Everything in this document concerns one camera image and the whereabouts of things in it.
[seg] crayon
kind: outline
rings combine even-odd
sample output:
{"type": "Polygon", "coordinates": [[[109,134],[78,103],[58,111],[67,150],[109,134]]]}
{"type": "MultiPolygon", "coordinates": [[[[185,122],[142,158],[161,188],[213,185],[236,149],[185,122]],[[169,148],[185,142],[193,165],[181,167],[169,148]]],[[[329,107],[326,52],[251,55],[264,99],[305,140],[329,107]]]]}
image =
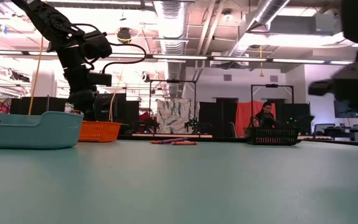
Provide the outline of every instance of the crayon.
{"type": "Polygon", "coordinates": [[[176,138],[176,139],[167,139],[167,140],[161,140],[161,141],[150,141],[152,144],[169,144],[172,142],[182,142],[186,141],[187,138],[176,138]]]}
{"type": "Polygon", "coordinates": [[[196,146],[197,142],[183,141],[183,142],[173,142],[172,144],[176,146],[196,146]]]}

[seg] orange basket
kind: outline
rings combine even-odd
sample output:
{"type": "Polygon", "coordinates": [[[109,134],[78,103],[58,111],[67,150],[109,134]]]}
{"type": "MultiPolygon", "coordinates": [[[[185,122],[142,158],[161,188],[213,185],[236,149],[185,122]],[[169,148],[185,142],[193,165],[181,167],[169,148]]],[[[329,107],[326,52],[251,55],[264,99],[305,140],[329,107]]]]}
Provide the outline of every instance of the orange basket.
{"type": "Polygon", "coordinates": [[[112,142],[117,140],[120,123],[104,121],[83,121],[80,142],[112,142]]]}

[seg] mesh basket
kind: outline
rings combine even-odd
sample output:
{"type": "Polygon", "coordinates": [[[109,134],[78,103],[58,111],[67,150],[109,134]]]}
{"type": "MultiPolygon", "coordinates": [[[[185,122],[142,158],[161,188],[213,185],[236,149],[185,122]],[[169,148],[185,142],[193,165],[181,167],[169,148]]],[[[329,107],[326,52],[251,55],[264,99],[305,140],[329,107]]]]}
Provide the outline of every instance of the mesh basket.
{"type": "Polygon", "coordinates": [[[120,123],[83,121],[80,142],[112,142],[117,140],[120,123]]]}
{"type": "Polygon", "coordinates": [[[247,143],[255,145],[293,146],[298,143],[299,129],[247,128],[247,143]]]}

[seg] teal basket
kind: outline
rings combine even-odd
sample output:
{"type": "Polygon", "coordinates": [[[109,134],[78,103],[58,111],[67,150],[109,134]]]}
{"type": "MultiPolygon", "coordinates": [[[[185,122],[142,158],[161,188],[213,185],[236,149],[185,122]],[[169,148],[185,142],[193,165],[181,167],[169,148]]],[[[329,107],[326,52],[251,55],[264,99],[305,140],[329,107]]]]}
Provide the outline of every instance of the teal basket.
{"type": "Polygon", "coordinates": [[[83,116],[0,114],[0,149],[63,149],[78,142],[83,116]]]}

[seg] orange curtain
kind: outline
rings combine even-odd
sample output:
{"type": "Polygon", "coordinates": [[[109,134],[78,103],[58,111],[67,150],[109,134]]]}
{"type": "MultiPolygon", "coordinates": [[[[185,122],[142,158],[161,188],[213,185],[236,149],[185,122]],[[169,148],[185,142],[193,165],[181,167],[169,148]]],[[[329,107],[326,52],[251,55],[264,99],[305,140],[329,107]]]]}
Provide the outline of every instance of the orange curtain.
{"type": "MultiPolygon", "coordinates": [[[[262,109],[264,102],[253,101],[254,104],[254,113],[253,115],[259,113],[262,109]]],[[[236,133],[238,136],[244,136],[244,128],[248,128],[249,121],[251,119],[251,102],[247,103],[238,103],[237,104],[237,113],[236,113],[236,133]]],[[[276,107],[272,103],[272,114],[276,117],[276,107]]]]}

